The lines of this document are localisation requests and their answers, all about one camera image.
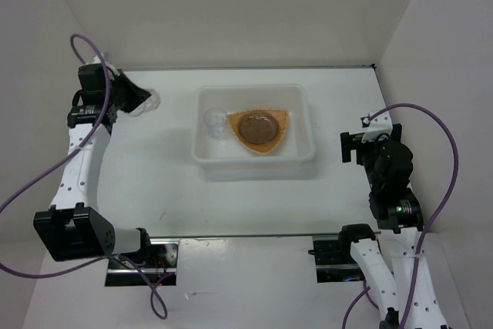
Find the clear plastic cup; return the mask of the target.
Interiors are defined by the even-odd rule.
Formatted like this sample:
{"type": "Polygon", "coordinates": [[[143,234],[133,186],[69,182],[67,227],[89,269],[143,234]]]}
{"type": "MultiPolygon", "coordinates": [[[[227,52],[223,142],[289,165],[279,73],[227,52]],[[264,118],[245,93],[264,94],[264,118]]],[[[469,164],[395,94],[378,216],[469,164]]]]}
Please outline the clear plastic cup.
{"type": "Polygon", "coordinates": [[[222,140],[226,132],[228,116],[221,108],[210,108],[203,115],[203,121],[210,138],[222,140]]]}
{"type": "Polygon", "coordinates": [[[139,106],[137,106],[129,114],[130,116],[133,117],[141,116],[142,114],[156,110],[159,107],[161,103],[159,93],[154,89],[149,89],[148,93],[150,94],[150,96],[139,106]]]}

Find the woven bamboo fan tray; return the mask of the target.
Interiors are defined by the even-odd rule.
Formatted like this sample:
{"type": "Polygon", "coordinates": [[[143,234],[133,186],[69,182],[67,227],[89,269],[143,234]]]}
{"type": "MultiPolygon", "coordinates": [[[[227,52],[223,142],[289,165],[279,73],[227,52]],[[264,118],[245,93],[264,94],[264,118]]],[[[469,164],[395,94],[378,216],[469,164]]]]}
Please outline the woven bamboo fan tray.
{"type": "Polygon", "coordinates": [[[283,141],[289,125],[287,109],[248,109],[227,115],[236,139],[251,152],[266,156],[283,141]]]}

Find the smoky glass plate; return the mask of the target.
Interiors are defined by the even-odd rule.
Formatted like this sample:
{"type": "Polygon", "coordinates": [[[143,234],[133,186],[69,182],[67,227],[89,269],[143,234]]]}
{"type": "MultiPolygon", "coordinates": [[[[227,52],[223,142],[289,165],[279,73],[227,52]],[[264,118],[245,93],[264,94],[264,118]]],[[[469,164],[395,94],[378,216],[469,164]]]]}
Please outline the smoky glass plate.
{"type": "Polygon", "coordinates": [[[240,136],[248,143],[264,144],[278,135],[280,124],[266,111],[252,111],[240,117],[237,129],[240,136]]]}

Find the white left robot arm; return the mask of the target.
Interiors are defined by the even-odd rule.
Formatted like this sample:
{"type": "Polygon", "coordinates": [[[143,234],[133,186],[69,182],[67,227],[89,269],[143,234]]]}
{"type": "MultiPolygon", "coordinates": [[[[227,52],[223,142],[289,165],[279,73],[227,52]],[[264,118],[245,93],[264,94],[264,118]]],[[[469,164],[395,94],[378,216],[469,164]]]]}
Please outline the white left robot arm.
{"type": "Polygon", "coordinates": [[[78,78],[81,88],[67,118],[71,158],[49,209],[35,214],[33,226],[56,261],[123,254],[144,267],[153,259],[149,234],[143,228],[114,227],[98,211],[97,191],[118,112],[138,116],[154,110],[159,95],[99,62],[81,66],[78,78]]]}

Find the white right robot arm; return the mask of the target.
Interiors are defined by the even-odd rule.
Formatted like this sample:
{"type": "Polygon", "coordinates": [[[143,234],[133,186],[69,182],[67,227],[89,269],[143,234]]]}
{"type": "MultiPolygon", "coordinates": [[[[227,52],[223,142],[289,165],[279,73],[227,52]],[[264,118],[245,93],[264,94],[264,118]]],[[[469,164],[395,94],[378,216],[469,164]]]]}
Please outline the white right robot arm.
{"type": "Polygon", "coordinates": [[[378,225],[372,182],[343,159],[342,132],[384,107],[372,68],[131,72],[161,103],[120,115],[98,190],[119,228],[179,239],[177,282],[162,287],[170,328],[339,327],[361,284],[319,284],[312,239],[365,223],[337,252],[357,262],[379,311],[351,326],[376,328],[390,308],[409,328],[444,323],[415,228],[378,225]]]}

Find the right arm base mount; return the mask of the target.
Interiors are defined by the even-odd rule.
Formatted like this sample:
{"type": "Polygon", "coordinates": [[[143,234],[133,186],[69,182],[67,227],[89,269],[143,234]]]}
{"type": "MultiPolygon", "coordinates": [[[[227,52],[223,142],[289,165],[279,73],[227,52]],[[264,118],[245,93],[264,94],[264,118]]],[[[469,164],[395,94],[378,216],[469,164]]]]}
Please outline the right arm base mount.
{"type": "Polygon", "coordinates": [[[312,237],[313,246],[308,254],[314,258],[317,282],[358,282],[364,275],[357,263],[344,249],[336,234],[312,237]]]}

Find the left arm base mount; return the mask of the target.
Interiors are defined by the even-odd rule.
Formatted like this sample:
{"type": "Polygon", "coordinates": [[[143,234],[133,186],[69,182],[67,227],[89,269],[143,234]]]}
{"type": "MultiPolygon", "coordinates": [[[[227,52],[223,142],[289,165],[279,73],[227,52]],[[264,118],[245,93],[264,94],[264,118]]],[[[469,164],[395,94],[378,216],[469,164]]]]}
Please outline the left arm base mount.
{"type": "MultiPolygon", "coordinates": [[[[176,286],[178,256],[178,239],[151,239],[150,255],[135,265],[158,287],[176,286]]],[[[146,282],[131,263],[117,257],[108,262],[105,286],[143,287],[146,282]]]]}

